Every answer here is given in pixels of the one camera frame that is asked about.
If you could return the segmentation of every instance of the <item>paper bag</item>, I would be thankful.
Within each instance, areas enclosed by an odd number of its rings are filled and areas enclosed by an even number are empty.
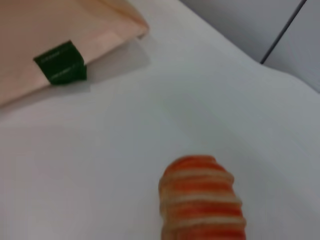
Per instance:
[[[0,31],[1,106],[85,79],[88,63],[148,25],[126,0],[2,0]]]

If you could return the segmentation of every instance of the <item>green label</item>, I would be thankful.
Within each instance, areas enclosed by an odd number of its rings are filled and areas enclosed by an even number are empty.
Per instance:
[[[52,85],[87,80],[87,67],[80,52],[68,41],[33,59]]]

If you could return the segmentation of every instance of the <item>white tablecloth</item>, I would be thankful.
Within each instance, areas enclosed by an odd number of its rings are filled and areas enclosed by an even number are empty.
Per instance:
[[[147,37],[0,112],[0,238],[158,240],[158,180],[201,153],[234,174],[248,240],[319,239],[320,96],[178,0],[132,3]]]

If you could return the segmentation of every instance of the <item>orange striped object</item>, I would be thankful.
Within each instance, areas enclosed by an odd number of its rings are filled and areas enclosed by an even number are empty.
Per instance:
[[[185,156],[159,182],[162,240],[245,240],[234,177],[207,155]]]

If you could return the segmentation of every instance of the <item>dark line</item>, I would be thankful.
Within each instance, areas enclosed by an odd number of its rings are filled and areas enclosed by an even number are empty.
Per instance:
[[[298,7],[295,9],[295,11],[293,12],[293,14],[291,15],[291,17],[289,18],[288,22],[285,24],[284,28],[281,30],[281,32],[279,33],[279,35],[276,37],[276,39],[274,40],[274,42],[272,43],[271,47],[269,48],[269,50],[266,52],[266,54],[264,55],[264,57],[261,60],[261,64],[264,64],[265,61],[267,60],[267,58],[270,56],[270,54],[272,53],[272,51],[275,49],[275,47],[277,46],[277,44],[279,43],[280,39],[283,37],[283,35],[285,34],[285,32],[288,30],[288,28],[290,27],[291,23],[294,21],[294,19],[296,18],[296,16],[298,15],[298,13],[300,12],[300,10],[302,9],[302,7],[305,5],[305,3],[307,2],[307,0],[301,0],[301,2],[299,3]]]

